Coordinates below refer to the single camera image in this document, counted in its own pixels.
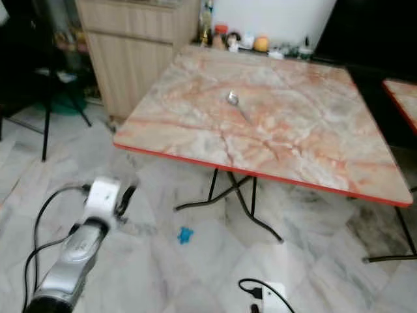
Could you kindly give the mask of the small blue toy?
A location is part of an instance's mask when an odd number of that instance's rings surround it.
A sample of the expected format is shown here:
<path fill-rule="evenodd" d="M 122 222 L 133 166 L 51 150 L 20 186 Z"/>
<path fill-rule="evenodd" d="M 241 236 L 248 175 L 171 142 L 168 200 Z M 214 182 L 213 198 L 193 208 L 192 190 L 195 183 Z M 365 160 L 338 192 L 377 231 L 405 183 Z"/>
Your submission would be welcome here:
<path fill-rule="evenodd" d="M 177 235 L 177 241 L 180 245 L 188 244 L 191 241 L 194 231 L 191 228 L 182 226 L 180 227 L 179 234 Z"/>

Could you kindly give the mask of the black metal chair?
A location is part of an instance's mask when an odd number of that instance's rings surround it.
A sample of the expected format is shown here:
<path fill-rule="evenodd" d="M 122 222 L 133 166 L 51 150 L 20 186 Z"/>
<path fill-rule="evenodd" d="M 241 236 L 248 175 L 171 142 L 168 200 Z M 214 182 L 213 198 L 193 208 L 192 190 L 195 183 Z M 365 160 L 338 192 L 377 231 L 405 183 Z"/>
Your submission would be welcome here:
<path fill-rule="evenodd" d="M 18 102 L 17 107 L 2 108 L 1 113 L 11 117 L 24 108 L 25 101 L 44 105 L 41 161 L 46 161 L 54 96 L 68 93 L 72 108 L 87 126 L 92 123 L 72 96 L 79 92 L 77 84 L 60 79 L 59 71 L 66 69 L 66 59 L 55 42 L 47 0 L 0 0 L 0 3 L 8 14 L 0 26 L 1 82 L 10 86 L 10 95 Z"/>

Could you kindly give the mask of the green plastic basin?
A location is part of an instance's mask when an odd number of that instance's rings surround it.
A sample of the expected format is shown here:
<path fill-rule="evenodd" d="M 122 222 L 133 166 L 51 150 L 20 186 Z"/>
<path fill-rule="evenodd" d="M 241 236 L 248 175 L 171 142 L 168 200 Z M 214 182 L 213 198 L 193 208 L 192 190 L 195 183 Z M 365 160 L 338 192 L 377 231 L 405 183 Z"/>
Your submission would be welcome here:
<path fill-rule="evenodd" d="M 77 96 L 68 96 L 62 93 L 61 95 L 55 95 L 51 99 L 51 112 L 61 115 L 78 115 L 78 111 L 75 109 L 75 104 L 86 110 L 87 102 L 85 99 Z"/>

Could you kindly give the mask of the light wooden cabinet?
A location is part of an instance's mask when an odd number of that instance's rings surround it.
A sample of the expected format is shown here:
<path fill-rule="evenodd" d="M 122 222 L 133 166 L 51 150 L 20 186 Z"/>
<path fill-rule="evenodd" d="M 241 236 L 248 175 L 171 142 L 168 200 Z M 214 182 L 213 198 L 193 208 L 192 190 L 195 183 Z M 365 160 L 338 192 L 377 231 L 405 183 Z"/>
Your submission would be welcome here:
<path fill-rule="evenodd" d="M 76 0 L 102 104 L 133 112 L 199 27 L 201 0 Z"/>

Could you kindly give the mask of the metal spoon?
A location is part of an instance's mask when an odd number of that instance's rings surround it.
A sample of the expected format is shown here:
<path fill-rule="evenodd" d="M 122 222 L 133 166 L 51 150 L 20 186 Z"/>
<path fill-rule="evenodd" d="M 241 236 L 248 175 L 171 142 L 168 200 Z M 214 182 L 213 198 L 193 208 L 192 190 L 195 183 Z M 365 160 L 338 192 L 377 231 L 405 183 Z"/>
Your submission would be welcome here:
<path fill-rule="evenodd" d="M 252 119 L 250 119 L 250 116 L 242 109 L 242 106 L 239 104 L 239 97 L 236 95 L 235 92 L 230 91 L 227 93 L 227 102 L 231 104 L 235 109 L 238 111 L 238 113 L 241 114 L 241 116 L 244 118 L 244 120 L 247 123 L 252 123 Z"/>

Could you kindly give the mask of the red-lid jar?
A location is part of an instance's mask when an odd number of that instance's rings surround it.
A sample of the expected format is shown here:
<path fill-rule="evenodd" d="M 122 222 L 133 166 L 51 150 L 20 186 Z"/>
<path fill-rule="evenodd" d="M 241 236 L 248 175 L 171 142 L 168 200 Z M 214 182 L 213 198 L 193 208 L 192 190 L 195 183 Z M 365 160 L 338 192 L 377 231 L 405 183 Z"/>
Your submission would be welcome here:
<path fill-rule="evenodd" d="M 212 47 L 215 50 L 227 50 L 227 24 L 217 23 L 214 25 L 214 33 L 212 34 Z"/>

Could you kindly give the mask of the small dark figurine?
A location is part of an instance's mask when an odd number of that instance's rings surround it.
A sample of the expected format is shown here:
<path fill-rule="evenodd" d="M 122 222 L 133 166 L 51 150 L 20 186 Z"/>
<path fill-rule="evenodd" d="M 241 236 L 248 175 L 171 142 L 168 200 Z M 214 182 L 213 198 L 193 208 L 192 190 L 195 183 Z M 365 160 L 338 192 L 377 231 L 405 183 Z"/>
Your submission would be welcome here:
<path fill-rule="evenodd" d="M 237 32 L 230 32 L 226 36 L 227 50 L 232 53 L 238 53 L 240 48 L 241 35 Z"/>

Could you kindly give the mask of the orange fruit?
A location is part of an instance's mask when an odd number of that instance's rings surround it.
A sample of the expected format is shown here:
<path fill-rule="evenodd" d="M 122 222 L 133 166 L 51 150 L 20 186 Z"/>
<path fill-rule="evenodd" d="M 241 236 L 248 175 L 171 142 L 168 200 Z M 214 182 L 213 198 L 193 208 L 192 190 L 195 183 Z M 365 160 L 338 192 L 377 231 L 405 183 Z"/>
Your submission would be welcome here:
<path fill-rule="evenodd" d="M 253 40 L 252 48 L 259 53 L 268 53 L 269 51 L 269 38 L 265 35 L 256 36 Z"/>

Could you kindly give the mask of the green-cap bottle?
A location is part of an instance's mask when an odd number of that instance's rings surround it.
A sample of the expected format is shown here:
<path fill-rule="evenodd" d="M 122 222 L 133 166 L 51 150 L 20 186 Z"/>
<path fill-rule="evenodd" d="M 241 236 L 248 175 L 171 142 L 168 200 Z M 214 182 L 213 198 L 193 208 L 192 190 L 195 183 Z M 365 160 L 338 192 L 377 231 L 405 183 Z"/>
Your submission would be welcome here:
<path fill-rule="evenodd" d="M 301 60 L 310 60 L 313 48 L 310 46 L 309 37 L 305 37 L 301 45 L 298 46 L 297 57 Z"/>

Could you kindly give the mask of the large black furniture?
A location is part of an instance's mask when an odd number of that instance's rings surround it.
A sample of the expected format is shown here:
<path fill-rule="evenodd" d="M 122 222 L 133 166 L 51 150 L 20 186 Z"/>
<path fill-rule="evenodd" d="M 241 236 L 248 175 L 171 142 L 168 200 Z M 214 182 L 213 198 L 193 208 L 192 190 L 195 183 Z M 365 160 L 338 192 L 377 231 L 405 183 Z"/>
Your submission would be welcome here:
<path fill-rule="evenodd" d="M 388 144 L 417 150 L 383 84 L 417 83 L 417 0 L 336 0 L 315 57 L 345 66 Z"/>

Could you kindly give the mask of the black metal table leg frame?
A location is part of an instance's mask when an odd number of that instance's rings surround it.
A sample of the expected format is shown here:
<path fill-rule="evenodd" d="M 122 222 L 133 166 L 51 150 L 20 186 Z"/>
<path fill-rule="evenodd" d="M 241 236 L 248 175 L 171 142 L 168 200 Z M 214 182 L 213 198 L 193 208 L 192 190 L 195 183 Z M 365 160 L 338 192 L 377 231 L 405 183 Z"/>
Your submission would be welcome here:
<path fill-rule="evenodd" d="M 364 257 L 362 261 L 364 263 L 376 263 L 382 261 L 411 261 L 417 260 L 417 245 L 414 244 L 414 241 L 411 237 L 411 233 L 409 231 L 409 227 L 405 221 L 404 215 L 401 212 L 399 207 L 394 206 L 400 228 L 403 230 L 405 234 L 406 243 L 410 248 L 410 254 L 390 254 L 389 256 L 375 256 L 375 257 Z"/>
<path fill-rule="evenodd" d="M 257 196 L 258 196 L 258 179 L 256 176 L 252 175 L 245 175 L 244 178 L 237 179 L 235 174 L 231 171 L 227 171 L 227 178 L 229 179 L 230 186 L 226 190 L 221 191 L 217 196 L 214 195 L 214 190 L 216 188 L 216 184 L 218 181 L 218 176 L 220 175 L 220 169 L 214 169 L 212 171 L 212 179 L 209 186 L 208 197 L 205 201 L 197 201 L 192 203 L 185 203 L 184 205 L 177 205 L 173 211 L 178 212 L 182 209 L 192 208 L 192 207 L 203 207 L 207 205 L 214 205 L 217 201 L 220 201 L 226 198 L 232 192 L 235 192 L 238 202 L 240 203 L 241 207 L 244 209 L 244 214 L 254 223 L 256 226 L 262 227 L 263 229 L 267 230 L 271 235 L 277 239 L 277 242 L 283 244 L 284 239 L 268 224 L 259 220 L 256 215 L 256 207 L 257 207 Z M 250 196 L 250 202 L 248 203 L 244 196 L 242 195 L 242 186 L 246 185 L 247 183 L 251 183 L 252 185 L 252 194 Z"/>

